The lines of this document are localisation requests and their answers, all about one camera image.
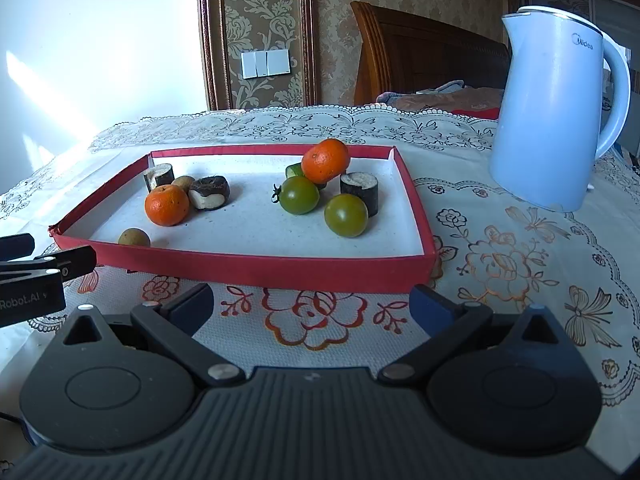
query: sunlight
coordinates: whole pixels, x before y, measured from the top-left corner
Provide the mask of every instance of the sunlight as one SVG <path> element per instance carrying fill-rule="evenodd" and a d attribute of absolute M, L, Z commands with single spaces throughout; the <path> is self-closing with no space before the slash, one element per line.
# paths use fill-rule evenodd
<path fill-rule="evenodd" d="M 27 157 L 29 157 L 29 163 L 33 171 L 39 170 L 53 160 L 53 153 L 44 146 L 37 144 L 30 136 L 22 134 L 22 142 L 24 143 L 24 149 L 27 150 Z"/>
<path fill-rule="evenodd" d="M 9 77 L 59 126 L 77 140 L 95 137 L 98 128 L 9 51 L 6 52 L 6 67 Z"/>

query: wall switch panel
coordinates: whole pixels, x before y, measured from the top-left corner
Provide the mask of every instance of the wall switch panel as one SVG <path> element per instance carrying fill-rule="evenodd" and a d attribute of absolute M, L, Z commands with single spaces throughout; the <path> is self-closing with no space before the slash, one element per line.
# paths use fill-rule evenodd
<path fill-rule="evenodd" d="M 267 52 L 258 50 L 255 54 L 255 72 L 258 77 L 267 75 Z"/>
<path fill-rule="evenodd" d="M 242 61 L 242 78 L 258 77 L 255 70 L 255 52 L 243 52 L 240 57 Z"/>
<path fill-rule="evenodd" d="M 278 75 L 291 72 L 289 67 L 289 49 L 267 51 L 267 74 Z"/>
<path fill-rule="evenodd" d="M 288 74 L 289 50 L 257 50 L 241 54 L 242 78 L 251 79 L 266 75 Z"/>

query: kettle lid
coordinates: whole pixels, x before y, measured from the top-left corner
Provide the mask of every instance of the kettle lid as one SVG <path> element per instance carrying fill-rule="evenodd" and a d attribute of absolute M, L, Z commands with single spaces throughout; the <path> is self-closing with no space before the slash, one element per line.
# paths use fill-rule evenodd
<path fill-rule="evenodd" d="M 593 23 L 591 23 L 589 20 L 586 20 L 585 18 L 578 16 L 577 14 L 572 14 L 571 12 L 567 12 L 566 10 L 562 10 L 562 9 L 555 9 L 553 7 L 543 7 L 543 6 L 538 6 L 538 5 L 528 5 L 528 6 L 524 6 L 524 7 L 520 7 L 518 9 L 518 12 L 515 14 L 512 14 L 512 16 L 516 16 L 520 13 L 528 13 L 528 12 L 548 12 L 549 14 L 553 14 L 555 16 L 557 16 L 558 18 L 564 18 L 566 20 L 572 20 L 574 22 L 579 22 L 583 25 L 586 25 L 587 27 L 589 27 L 592 30 L 595 30 L 597 33 L 599 33 L 600 35 L 602 35 L 602 31 L 596 27 L 596 25 L 593 25 Z"/>

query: food piece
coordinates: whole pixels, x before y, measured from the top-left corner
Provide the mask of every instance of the food piece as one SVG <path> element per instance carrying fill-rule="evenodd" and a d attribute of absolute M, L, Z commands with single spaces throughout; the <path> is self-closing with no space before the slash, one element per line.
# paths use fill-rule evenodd
<path fill-rule="evenodd" d="M 303 215 L 312 211 L 318 205 L 320 192 L 316 184 L 305 176 L 292 176 L 285 180 L 280 187 L 273 186 L 273 197 L 280 202 L 284 211 L 292 215 Z"/>
<path fill-rule="evenodd" d="M 141 247 L 151 247 L 149 236 L 142 230 L 132 227 L 124 231 L 118 238 L 120 245 L 137 245 Z"/>
<path fill-rule="evenodd" d="M 340 192 L 361 198 L 367 206 L 369 218 L 378 212 L 378 180 L 372 174 L 361 171 L 342 174 Z"/>
<path fill-rule="evenodd" d="M 179 224 L 189 213 L 189 197 L 173 184 L 158 186 L 146 196 L 145 212 L 154 224 L 164 227 Z"/>
<path fill-rule="evenodd" d="M 302 171 L 314 184 L 326 184 L 347 171 L 351 157 L 349 150 L 338 139 L 323 140 L 302 157 Z"/>
<path fill-rule="evenodd" d="M 329 200 L 324 208 L 324 221 L 337 235 L 353 238 L 367 228 L 369 212 L 362 199 L 343 193 Z"/>
<path fill-rule="evenodd" d="M 189 186 L 189 200 L 196 209 L 218 209 L 226 204 L 229 193 L 226 178 L 219 175 L 199 178 Z"/>
<path fill-rule="evenodd" d="M 284 170 L 284 174 L 287 178 L 290 178 L 292 176 L 305 176 L 305 174 L 302 171 L 301 162 L 297 164 L 292 164 L 291 166 L 287 166 L 287 169 Z M 318 189 L 324 189 L 326 187 L 326 184 L 316 184 L 316 187 Z"/>
<path fill-rule="evenodd" d="M 146 188 L 151 193 L 156 187 L 171 184 L 174 181 L 174 168 L 171 164 L 158 164 L 142 172 Z"/>
<path fill-rule="evenodd" d="M 192 176 L 183 175 L 176 178 L 172 184 L 174 186 L 181 187 L 185 193 L 189 192 L 189 186 L 193 183 L 195 179 Z"/>

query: wooden door frame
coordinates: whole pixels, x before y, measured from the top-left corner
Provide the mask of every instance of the wooden door frame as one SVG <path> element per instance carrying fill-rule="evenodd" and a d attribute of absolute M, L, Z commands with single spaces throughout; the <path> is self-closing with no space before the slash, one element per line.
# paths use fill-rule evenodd
<path fill-rule="evenodd" d="M 302 99 L 304 106 L 318 104 L 318 14 L 315 0 L 299 0 L 302 51 Z M 200 51 L 207 108 L 232 107 L 228 52 L 226 50 L 225 0 L 198 0 Z"/>

